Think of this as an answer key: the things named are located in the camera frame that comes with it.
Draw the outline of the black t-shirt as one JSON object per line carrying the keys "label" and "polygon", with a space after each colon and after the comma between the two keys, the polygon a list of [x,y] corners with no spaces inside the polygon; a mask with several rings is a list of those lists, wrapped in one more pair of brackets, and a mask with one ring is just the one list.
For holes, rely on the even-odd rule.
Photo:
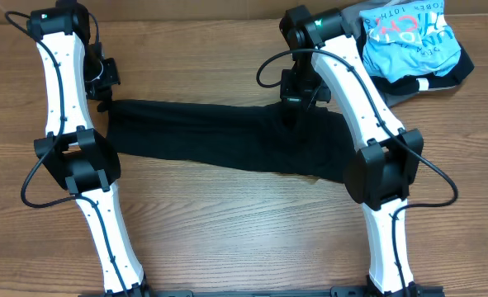
{"label": "black t-shirt", "polygon": [[325,107],[122,100],[108,117],[115,150],[146,158],[341,182],[355,155],[344,117]]}

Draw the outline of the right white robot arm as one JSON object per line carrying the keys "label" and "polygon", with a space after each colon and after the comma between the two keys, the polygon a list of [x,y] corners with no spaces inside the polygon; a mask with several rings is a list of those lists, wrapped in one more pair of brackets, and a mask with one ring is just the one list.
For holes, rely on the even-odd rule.
{"label": "right white robot arm", "polygon": [[370,248],[364,296],[421,296],[409,267],[405,207],[423,138],[392,114],[363,67],[356,40],[338,9],[311,15],[286,11],[279,24],[294,65],[282,71],[280,98],[308,110],[335,99],[355,154],[343,171],[349,195],[362,207]]}

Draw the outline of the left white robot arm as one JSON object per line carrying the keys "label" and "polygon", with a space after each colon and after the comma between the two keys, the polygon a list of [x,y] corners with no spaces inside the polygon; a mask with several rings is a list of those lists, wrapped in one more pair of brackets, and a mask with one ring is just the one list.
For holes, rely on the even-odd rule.
{"label": "left white robot arm", "polygon": [[34,142],[38,164],[83,212],[102,265],[105,296],[150,296],[145,272],[130,244],[119,203],[121,165],[95,129],[88,101],[111,102],[120,83],[116,62],[92,35],[93,15],[76,1],[58,1],[27,17],[45,71],[45,137]]}

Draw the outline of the grey folded garment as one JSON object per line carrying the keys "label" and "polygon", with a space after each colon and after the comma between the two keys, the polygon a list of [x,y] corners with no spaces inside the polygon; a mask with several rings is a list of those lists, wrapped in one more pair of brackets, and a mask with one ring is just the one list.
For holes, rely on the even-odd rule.
{"label": "grey folded garment", "polygon": [[[350,7],[346,7],[341,11],[343,19],[350,25],[353,36],[356,40],[358,53],[362,55],[364,45],[367,41],[366,31],[363,25],[363,19],[360,17],[360,12],[365,10],[372,10],[379,7],[389,8],[396,5],[410,3],[412,0],[368,0],[359,2]],[[374,78],[372,80],[381,98],[387,106],[393,107],[403,101],[409,100],[420,93],[419,83],[417,81],[407,82],[403,88],[391,87],[387,88],[377,85]]]}

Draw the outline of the light blue printed t-shirt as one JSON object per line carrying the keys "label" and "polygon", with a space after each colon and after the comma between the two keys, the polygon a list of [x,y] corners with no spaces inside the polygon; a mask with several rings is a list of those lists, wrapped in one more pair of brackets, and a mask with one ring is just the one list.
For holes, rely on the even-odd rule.
{"label": "light blue printed t-shirt", "polygon": [[448,74],[462,48],[445,20],[444,7],[444,0],[424,0],[359,12],[366,32],[362,58],[369,76],[394,83],[406,76]]}

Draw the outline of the black folded garment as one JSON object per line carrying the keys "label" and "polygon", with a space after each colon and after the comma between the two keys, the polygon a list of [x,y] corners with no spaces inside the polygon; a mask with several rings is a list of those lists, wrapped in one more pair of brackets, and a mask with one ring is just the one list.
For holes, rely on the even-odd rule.
{"label": "black folded garment", "polygon": [[371,79],[387,88],[417,81],[421,92],[460,85],[474,63],[455,39],[452,29],[423,33],[422,30],[372,28],[362,60]]}

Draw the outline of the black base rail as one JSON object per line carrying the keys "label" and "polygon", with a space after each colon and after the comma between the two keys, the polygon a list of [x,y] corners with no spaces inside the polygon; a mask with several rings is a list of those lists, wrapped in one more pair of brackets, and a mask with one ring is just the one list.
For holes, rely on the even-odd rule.
{"label": "black base rail", "polygon": [[[81,297],[125,296],[124,293],[101,293],[79,295]],[[136,288],[128,292],[128,296],[153,297],[363,297],[376,296],[368,293],[366,286],[335,286],[328,290],[266,290],[266,291],[224,291],[224,292],[193,292],[190,290],[159,290]],[[444,297],[441,286],[418,286],[410,296]]]}

